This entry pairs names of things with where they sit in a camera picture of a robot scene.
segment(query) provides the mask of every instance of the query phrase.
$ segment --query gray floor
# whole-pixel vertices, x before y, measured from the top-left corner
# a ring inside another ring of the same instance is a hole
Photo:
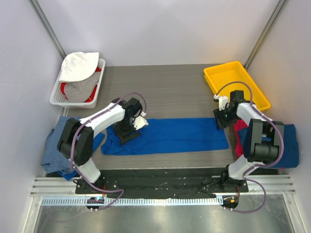
[[[253,210],[263,195],[240,197],[237,209]],[[84,206],[43,206],[35,233],[294,233],[283,195],[268,195],[263,209],[252,214],[224,211],[219,205],[124,206],[98,213]]]
[[[147,118],[214,117],[217,104],[204,79],[210,65],[106,67],[94,109],[70,109],[68,116],[86,117],[105,108],[113,99],[139,92],[147,101]],[[226,166],[234,161],[235,135],[226,129],[227,150],[139,156],[93,154],[99,169]]]

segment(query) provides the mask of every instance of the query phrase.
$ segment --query white backdrop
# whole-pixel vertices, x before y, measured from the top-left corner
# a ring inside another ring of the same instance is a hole
[[[0,226],[17,233],[60,108],[49,103],[61,59],[28,1],[0,8]]]
[[[310,0],[288,1],[249,69],[271,103],[268,116],[296,126],[300,164],[288,172],[307,232],[311,232],[310,8]]]
[[[39,0],[66,53],[108,66],[245,63],[277,0]]]

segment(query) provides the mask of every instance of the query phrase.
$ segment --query yellow plastic tray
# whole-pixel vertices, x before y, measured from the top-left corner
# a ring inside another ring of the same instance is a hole
[[[249,76],[245,68],[238,61],[205,68],[204,76],[214,94],[216,94],[217,91],[227,83],[233,81],[242,81],[247,83],[252,89],[253,102],[256,104],[259,110],[264,111],[271,107],[271,104],[267,98],[263,95],[261,90],[257,87],[256,83],[252,80],[251,76]],[[244,98],[246,100],[250,100],[250,93],[248,88],[241,83],[235,83],[225,87],[219,93],[219,95],[228,96],[230,98],[230,92],[234,90],[244,91]]]

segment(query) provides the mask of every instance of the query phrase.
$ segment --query red cloth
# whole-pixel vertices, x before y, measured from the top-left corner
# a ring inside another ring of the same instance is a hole
[[[241,145],[241,140],[240,140],[238,131],[244,128],[247,128],[247,125],[243,120],[238,120],[237,123],[233,125],[233,128],[234,128],[235,135],[237,137],[237,147],[235,148],[235,152],[238,158],[240,158],[241,155],[243,155],[243,147]]]
[[[102,69],[100,69],[99,67],[97,67],[96,70],[95,70],[95,72],[101,72],[101,70],[102,70]],[[60,84],[60,92],[63,93],[63,94],[65,95],[66,99],[67,99],[67,96],[66,96],[65,91],[64,91],[66,84],[67,84],[67,83],[61,83],[61,84]],[[86,101],[84,101],[84,103],[88,103],[88,102],[92,102],[92,101],[93,101],[93,99],[94,99],[94,97],[95,97],[96,89],[97,89],[97,85],[95,85],[95,87],[94,87],[94,89],[93,89],[93,91],[92,91],[92,94],[89,96],[89,98],[88,98]]]

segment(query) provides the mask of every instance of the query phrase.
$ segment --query white plastic bin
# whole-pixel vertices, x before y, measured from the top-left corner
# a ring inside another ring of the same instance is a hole
[[[95,108],[96,102],[97,102],[97,97],[99,93],[99,89],[101,87],[102,79],[103,79],[103,74],[104,74],[104,68],[105,68],[105,60],[100,58],[98,60],[98,66],[102,69],[101,75],[98,80],[96,92],[93,101],[87,102],[87,103],[70,103],[68,100],[65,98],[65,95],[60,91],[60,85],[61,83],[58,82],[60,72],[58,74],[56,83],[54,85],[51,97],[50,97],[50,103],[54,105],[59,105],[64,108]]]

